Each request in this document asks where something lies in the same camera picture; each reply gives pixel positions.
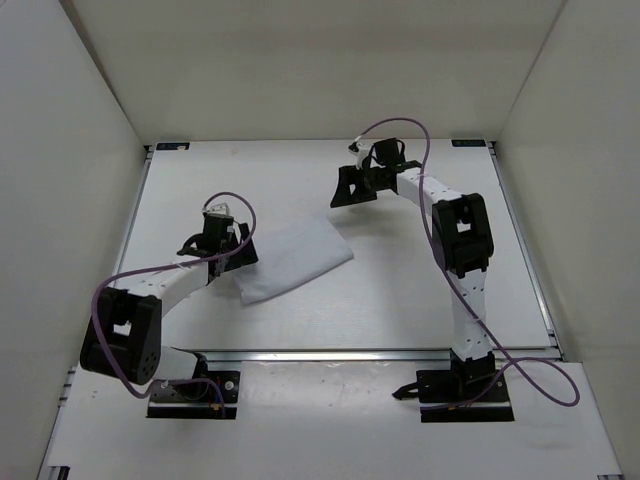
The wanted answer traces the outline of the white skirt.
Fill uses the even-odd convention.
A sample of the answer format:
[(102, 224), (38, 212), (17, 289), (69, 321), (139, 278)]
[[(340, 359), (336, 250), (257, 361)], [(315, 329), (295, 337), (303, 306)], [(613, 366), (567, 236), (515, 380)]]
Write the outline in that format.
[(258, 262), (234, 273), (244, 305), (285, 294), (354, 258), (346, 240), (321, 215), (254, 239)]

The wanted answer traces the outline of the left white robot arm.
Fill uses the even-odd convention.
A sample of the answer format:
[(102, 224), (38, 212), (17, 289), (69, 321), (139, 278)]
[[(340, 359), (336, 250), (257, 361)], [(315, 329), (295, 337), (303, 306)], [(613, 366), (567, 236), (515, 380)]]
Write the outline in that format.
[(142, 281), (129, 288), (115, 288), (108, 279), (97, 289), (80, 353), (84, 370), (118, 378), (131, 390), (157, 382), (175, 385), (188, 398), (206, 392), (204, 358), (164, 346), (163, 318), (191, 294), (226, 272), (256, 263), (258, 256), (253, 227), (212, 210), (203, 217), (203, 230), (184, 242), (167, 269), (147, 268)]

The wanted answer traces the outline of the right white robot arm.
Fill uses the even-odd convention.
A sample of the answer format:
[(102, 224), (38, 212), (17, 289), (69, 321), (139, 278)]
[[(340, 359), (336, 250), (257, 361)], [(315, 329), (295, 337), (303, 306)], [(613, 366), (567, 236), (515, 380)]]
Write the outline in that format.
[(462, 194), (425, 173), (420, 162), (406, 159), (405, 144), (397, 138), (372, 145), (356, 139), (348, 150), (356, 162), (339, 169), (330, 206), (374, 201), (387, 190), (417, 205), (429, 224), (436, 264), (452, 292), (452, 357), (461, 363), (488, 358), (492, 346), (482, 323), (494, 242), (484, 198), (477, 193)]

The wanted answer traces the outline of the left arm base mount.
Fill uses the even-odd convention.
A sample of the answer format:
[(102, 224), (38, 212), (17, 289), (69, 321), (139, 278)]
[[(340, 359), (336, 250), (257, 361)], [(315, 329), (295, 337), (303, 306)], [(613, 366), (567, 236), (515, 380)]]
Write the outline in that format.
[(207, 378), (217, 385), (198, 382), (157, 389), (150, 397), (146, 417), (174, 420), (235, 420), (241, 386), (239, 363), (210, 362), (198, 358), (193, 378)]

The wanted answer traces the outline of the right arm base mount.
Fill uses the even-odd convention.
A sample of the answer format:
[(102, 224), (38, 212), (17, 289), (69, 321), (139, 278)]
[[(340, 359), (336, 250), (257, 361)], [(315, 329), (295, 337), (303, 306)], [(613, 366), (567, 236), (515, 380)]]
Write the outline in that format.
[(493, 353), (479, 359), (450, 354), (447, 370), (419, 370), (392, 397), (416, 399), (423, 423), (507, 423), (515, 420), (504, 374)]

